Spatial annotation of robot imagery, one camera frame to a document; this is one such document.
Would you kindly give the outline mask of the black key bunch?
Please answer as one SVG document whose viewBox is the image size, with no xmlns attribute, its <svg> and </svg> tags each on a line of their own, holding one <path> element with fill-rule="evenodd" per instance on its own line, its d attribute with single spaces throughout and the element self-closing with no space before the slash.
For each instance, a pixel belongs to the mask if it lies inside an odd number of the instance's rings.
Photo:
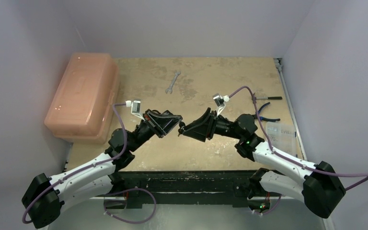
<svg viewBox="0 0 368 230">
<path fill-rule="evenodd" d="M 181 136 L 184 132 L 185 132 L 185 123 L 184 122 L 180 122 L 178 125 L 179 129 L 178 129 L 178 136 Z"/>
</svg>

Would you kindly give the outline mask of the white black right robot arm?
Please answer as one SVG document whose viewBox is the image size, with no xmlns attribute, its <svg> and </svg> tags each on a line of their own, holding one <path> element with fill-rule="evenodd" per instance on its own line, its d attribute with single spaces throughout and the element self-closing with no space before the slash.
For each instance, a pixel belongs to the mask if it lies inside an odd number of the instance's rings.
<svg viewBox="0 0 368 230">
<path fill-rule="evenodd" d="M 230 121 L 210 108 L 192 123 L 179 124 L 179 134 L 202 142 L 215 134 L 238 139 L 235 149 L 241 157 L 273 168 L 260 169 L 252 176 L 250 197 L 265 191 L 286 195 L 303 202 L 318 217 L 329 218 L 346 194 L 332 165 L 305 161 L 283 152 L 256 135 L 256 130 L 251 114 Z"/>
</svg>

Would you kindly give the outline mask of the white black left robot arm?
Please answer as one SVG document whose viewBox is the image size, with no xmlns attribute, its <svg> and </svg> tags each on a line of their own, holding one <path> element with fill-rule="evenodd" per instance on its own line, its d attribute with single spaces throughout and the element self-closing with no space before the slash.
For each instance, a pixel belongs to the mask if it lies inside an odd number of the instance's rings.
<svg viewBox="0 0 368 230">
<path fill-rule="evenodd" d="M 37 229 L 49 225 L 59 217 L 75 192 L 88 184 L 97 186 L 97 180 L 102 177 L 107 179 L 105 190 L 112 196 L 120 195 L 124 183 L 109 176 L 127 167 L 135 158 L 132 152 L 151 137 L 165 137 L 182 119 L 168 110 L 160 113 L 148 109 L 134 131 L 126 130 L 120 122 L 121 127 L 111 134 L 109 147 L 91 161 L 50 177 L 45 173 L 35 176 L 21 199 L 25 208 L 22 222 L 32 223 Z"/>
</svg>

